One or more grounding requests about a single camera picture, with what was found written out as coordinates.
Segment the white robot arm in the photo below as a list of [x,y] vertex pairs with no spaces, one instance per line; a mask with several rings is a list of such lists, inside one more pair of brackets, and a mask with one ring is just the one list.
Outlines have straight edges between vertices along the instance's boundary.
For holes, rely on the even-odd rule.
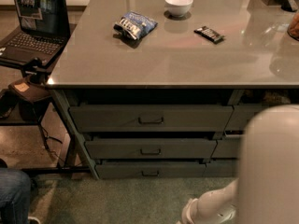
[[256,115],[241,140],[237,179],[188,200],[181,224],[299,224],[299,106]]

